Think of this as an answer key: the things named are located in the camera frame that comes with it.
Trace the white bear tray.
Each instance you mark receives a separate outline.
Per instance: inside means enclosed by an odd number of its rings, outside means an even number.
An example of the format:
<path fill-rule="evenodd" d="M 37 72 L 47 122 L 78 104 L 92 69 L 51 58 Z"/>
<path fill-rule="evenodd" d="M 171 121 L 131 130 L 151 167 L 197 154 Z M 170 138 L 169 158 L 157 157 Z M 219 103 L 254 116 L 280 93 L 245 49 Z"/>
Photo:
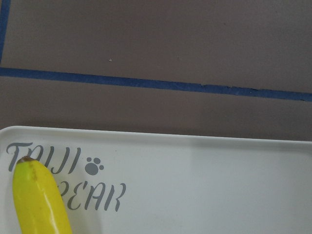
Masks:
<path fill-rule="evenodd" d="M 76 234 L 309 234 L 312 144 L 12 126 L 0 132 L 0 231 L 12 175 L 46 165 Z"/>

